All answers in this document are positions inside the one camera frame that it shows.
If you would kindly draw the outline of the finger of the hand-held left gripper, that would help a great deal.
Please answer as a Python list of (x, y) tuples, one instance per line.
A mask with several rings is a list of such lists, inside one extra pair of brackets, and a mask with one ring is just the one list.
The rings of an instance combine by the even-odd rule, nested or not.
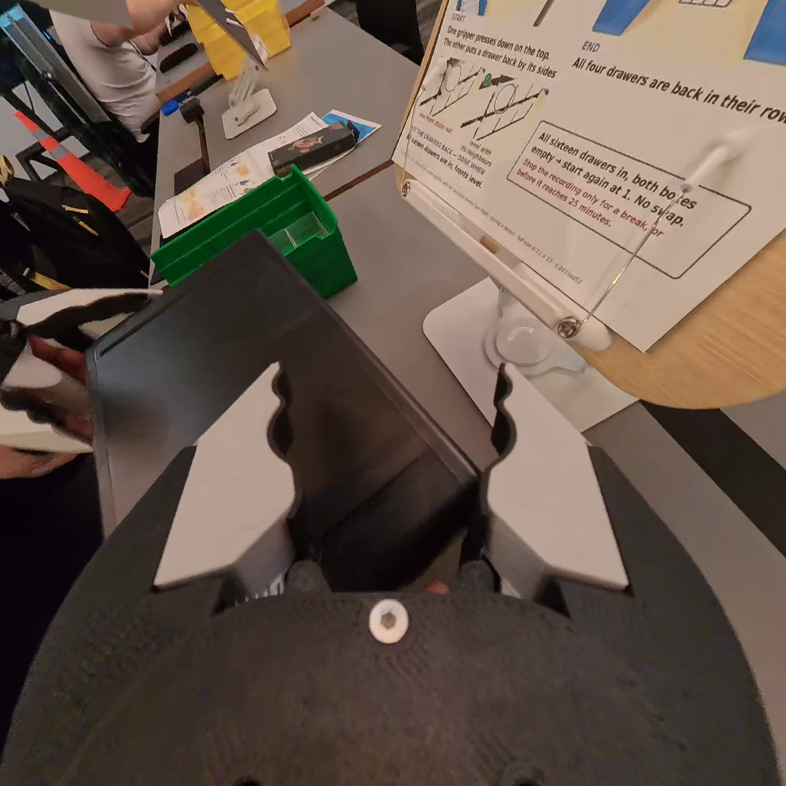
[(2, 379), (1, 444), (44, 453), (84, 454), (90, 440), (59, 421), (62, 414), (87, 418), (90, 396), (84, 383), (32, 353), (15, 359)]
[(15, 300), (15, 322), (26, 332), (85, 351), (96, 340), (163, 295), (158, 289), (70, 289)]

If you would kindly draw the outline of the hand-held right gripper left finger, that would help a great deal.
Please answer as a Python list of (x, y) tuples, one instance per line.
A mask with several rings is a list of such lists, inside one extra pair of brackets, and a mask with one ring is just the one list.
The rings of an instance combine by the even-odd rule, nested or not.
[(296, 478), (273, 436), (285, 415), (284, 381), (272, 363), (195, 443), (157, 589), (228, 576), (245, 596), (266, 596), (289, 569)]

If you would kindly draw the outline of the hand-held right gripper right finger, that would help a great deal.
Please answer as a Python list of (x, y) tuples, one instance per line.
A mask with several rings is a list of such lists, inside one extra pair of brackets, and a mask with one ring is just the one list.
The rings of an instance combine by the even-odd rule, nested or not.
[(552, 580), (626, 590), (624, 567), (581, 433), (525, 376), (499, 368), (484, 477), (484, 552), (514, 596), (534, 600)]

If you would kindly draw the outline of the black drawer cabinet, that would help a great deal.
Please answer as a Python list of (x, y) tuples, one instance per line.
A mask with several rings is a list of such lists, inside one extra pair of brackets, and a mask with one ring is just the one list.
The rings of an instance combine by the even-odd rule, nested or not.
[(404, 586), (458, 535), (463, 561), (481, 557), (480, 470), (288, 261), (236, 252), (88, 356), (108, 531), (276, 361), (291, 398), (298, 556), (350, 592)]

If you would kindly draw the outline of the green plastic bin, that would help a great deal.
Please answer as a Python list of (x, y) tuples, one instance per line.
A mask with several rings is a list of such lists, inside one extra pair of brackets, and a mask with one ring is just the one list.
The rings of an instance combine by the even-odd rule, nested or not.
[[(313, 211), (329, 236), (313, 240), (284, 256), (268, 237)], [(171, 286), (229, 253), (262, 260), (285, 259), (313, 290), (328, 300), (359, 278), (336, 215), (308, 177), (297, 167), (272, 177), (245, 196), (183, 230), (152, 254), (152, 262)]]

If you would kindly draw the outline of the small clear plastic drawer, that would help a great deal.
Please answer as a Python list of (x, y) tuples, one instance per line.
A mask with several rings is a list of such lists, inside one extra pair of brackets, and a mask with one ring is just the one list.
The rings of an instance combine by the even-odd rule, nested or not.
[(329, 229), (313, 211), (310, 211), (297, 221), (271, 234), (268, 239), (284, 256), (289, 256), (310, 241), (322, 240), (328, 236)]

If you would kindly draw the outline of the person's left hand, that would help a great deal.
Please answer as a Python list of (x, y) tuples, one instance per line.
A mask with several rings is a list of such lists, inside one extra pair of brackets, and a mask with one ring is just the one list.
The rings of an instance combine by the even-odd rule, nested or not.
[(73, 461), (75, 454), (46, 453), (1, 446), (1, 480), (44, 477)]

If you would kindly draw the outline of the black backpack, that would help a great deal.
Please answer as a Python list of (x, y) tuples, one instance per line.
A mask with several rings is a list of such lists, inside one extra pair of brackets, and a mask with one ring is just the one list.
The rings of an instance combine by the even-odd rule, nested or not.
[(43, 276), (69, 289), (147, 289), (149, 257), (123, 222), (82, 191), (17, 178), (2, 156), (9, 220), (54, 267)]

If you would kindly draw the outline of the orange traffic cone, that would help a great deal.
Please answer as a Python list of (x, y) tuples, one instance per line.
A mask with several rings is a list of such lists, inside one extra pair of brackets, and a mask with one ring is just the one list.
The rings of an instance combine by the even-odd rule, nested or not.
[(40, 143), (44, 150), (50, 154), (55, 163), (74, 181), (84, 193), (91, 195), (102, 202), (111, 211), (121, 211), (131, 196), (128, 187), (117, 188), (98, 172), (70, 152), (61, 142), (55, 140), (54, 135), (45, 131), (20, 110), (14, 112), (15, 117), (28, 129)]

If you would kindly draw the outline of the person's black clothing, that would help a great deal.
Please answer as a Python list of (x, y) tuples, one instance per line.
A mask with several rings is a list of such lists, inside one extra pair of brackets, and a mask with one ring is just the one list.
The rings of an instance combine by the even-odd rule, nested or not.
[(92, 454), (1, 484), (1, 746), (45, 632), (104, 540)]

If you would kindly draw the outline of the folded paper leaflet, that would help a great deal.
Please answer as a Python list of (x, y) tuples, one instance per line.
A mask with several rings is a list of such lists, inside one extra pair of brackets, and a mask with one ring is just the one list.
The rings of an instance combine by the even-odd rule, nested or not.
[(158, 211), (160, 243), (165, 244), (176, 234), (271, 179), (270, 152), (311, 133), (323, 131), (330, 123), (349, 122), (359, 129), (359, 142), (381, 128), (379, 123), (337, 110), (324, 117), (309, 113), (283, 133), (233, 156), (195, 185), (164, 202)]

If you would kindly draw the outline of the instruction sheet on stand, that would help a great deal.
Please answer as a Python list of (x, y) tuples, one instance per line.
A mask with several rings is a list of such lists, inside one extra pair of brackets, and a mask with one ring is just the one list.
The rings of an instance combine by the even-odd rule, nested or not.
[[(433, 33), (398, 141), (415, 89), (427, 86), (422, 79)], [(554, 350), (565, 347), (627, 395), (683, 409), (747, 404), (784, 390), (784, 230), (654, 346), (639, 351), (595, 319), (593, 311), (580, 320), (564, 314), (563, 298), (524, 280), (521, 261), (463, 219), (452, 220), (395, 166), (404, 201), (467, 254), (502, 297), (520, 303), (518, 308), (501, 306), (497, 324), (486, 333), (491, 362), (518, 363), (522, 372), (538, 373), (556, 364)]]

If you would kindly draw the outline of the black rubber mallet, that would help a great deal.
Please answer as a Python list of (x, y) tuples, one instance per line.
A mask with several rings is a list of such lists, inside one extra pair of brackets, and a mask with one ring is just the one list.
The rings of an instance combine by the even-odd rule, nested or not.
[(179, 107), (183, 120), (186, 123), (194, 124), (196, 126), (198, 137), (199, 137), (199, 144), (200, 144), (200, 153), (201, 153), (200, 161), (202, 165), (202, 172), (203, 174), (210, 174), (211, 161), (208, 151), (208, 142), (205, 133), (204, 121), (203, 121), (204, 118), (203, 106), (198, 98), (190, 97), (187, 100), (181, 102)]

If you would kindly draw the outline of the white phone stand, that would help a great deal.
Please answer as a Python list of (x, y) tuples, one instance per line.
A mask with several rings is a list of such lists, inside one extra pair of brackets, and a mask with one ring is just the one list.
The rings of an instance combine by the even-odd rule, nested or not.
[(235, 138), (276, 112), (277, 107), (270, 91), (259, 88), (262, 72), (267, 69), (268, 61), (259, 63), (248, 56), (235, 79), (228, 81), (217, 75), (230, 84), (228, 109), (221, 120), (227, 139)]

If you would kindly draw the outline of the small black carton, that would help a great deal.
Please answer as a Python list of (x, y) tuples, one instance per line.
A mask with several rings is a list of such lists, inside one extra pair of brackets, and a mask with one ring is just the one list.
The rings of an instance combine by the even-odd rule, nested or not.
[(350, 121), (330, 123), (316, 132), (270, 151), (270, 167), (279, 178), (287, 176), (292, 167), (305, 172), (343, 153), (351, 152), (359, 142), (359, 137), (359, 128)]

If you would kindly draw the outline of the yellow envelope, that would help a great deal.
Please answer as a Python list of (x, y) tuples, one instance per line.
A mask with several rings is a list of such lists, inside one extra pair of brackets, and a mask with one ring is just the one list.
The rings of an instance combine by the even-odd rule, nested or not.
[(213, 71), (235, 79), (249, 56), (267, 63), (291, 46), (286, 16), (277, 1), (185, 2), (192, 34)]

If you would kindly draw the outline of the black office chair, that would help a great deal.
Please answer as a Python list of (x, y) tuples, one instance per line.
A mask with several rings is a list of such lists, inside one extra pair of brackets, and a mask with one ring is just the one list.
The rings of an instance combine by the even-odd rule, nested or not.
[(425, 49), (420, 37), (416, 1), (356, 1), (360, 28), (420, 65)]

